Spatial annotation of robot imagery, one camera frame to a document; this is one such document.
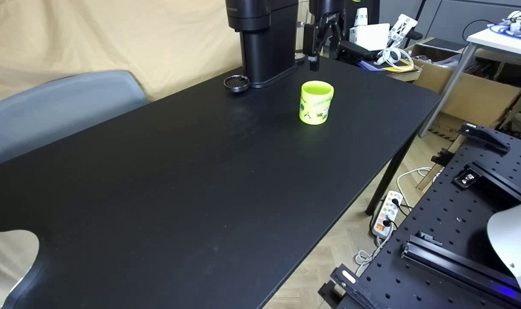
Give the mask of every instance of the table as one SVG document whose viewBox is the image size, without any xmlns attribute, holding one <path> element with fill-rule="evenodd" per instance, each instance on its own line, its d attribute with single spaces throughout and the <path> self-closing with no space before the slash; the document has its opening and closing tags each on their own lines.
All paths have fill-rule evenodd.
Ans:
<svg viewBox="0 0 521 309">
<path fill-rule="evenodd" d="M 0 164 L 0 231 L 41 242 L 16 309 L 262 306 L 439 100 L 331 59 L 230 94 L 239 72 Z M 324 125 L 308 80 L 335 87 Z"/>
<path fill-rule="evenodd" d="M 446 100 L 449 98 L 449 95 L 453 91 L 455 84 L 459 81 L 461 74 L 464 72 L 466 65 L 474 55 L 476 49 L 479 47 L 490 47 L 497 49 L 498 51 L 506 51 L 521 55 L 521 39 L 515 39 L 513 37 L 507 37 L 498 33 L 494 33 L 490 29 L 485 29 L 470 35 L 466 40 L 469 42 L 469 44 L 464 49 L 463 56 L 459 61 L 459 64 L 453 71 L 451 78 L 449 78 L 449 81 L 443 89 L 442 99 L 419 130 L 420 137 L 423 137 L 427 133 L 428 129 L 434 122 L 434 119 L 438 115 L 438 112 L 442 109 Z"/>
<path fill-rule="evenodd" d="M 443 248 L 481 264 L 495 254 L 487 251 L 483 238 L 488 219 L 503 206 L 486 192 L 460 191 L 451 184 L 465 164 L 479 161 L 521 189 L 521 140 L 494 133 L 509 143 L 510 152 L 501 156 L 467 139 L 360 277 L 382 303 L 393 308 L 501 308 L 400 258 L 404 241 L 419 230 L 434 236 Z"/>
</svg>

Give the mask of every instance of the yellow-green cup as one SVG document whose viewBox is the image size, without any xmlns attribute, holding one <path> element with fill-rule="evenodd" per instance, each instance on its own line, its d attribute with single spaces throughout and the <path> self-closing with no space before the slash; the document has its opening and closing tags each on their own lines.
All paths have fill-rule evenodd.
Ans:
<svg viewBox="0 0 521 309">
<path fill-rule="evenodd" d="M 305 82 L 300 92 L 300 120 L 307 124 L 322 124 L 327 121 L 334 93 L 335 89 L 327 82 Z"/>
</svg>

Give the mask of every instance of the gray cabinet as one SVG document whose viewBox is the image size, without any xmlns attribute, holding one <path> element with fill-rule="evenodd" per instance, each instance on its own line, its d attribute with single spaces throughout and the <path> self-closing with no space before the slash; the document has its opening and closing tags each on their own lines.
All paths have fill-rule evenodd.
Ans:
<svg viewBox="0 0 521 309">
<path fill-rule="evenodd" d="M 400 13 L 417 15 L 421 0 L 381 0 L 381 22 L 395 23 Z M 416 30 L 424 37 L 437 37 L 456 43 L 466 43 L 463 29 L 476 19 L 498 23 L 514 10 L 521 9 L 521 0 L 427 0 Z M 468 27 L 465 37 L 486 28 L 479 21 Z"/>
</svg>

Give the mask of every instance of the gray chair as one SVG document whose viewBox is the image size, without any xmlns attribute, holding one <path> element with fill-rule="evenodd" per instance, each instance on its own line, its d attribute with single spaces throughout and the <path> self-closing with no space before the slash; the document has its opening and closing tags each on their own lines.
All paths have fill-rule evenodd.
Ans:
<svg viewBox="0 0 521 309">
<path fill-rule="evenodd" d="M 0 101 L 0 163 L 144 106 L 127 71 L 79 74 Z"/>
</svg>

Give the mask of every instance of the white box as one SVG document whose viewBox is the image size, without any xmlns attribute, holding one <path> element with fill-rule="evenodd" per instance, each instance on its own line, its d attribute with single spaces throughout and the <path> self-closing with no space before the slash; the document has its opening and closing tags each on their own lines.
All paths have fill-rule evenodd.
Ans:
<svg viewBox="0 0 521 309">
<path fill-rule="evenodd" d="M 365 25 L 350 28 L 350 41 L 369 51 L 386 48 L 390 24 Z"/>
</svg>

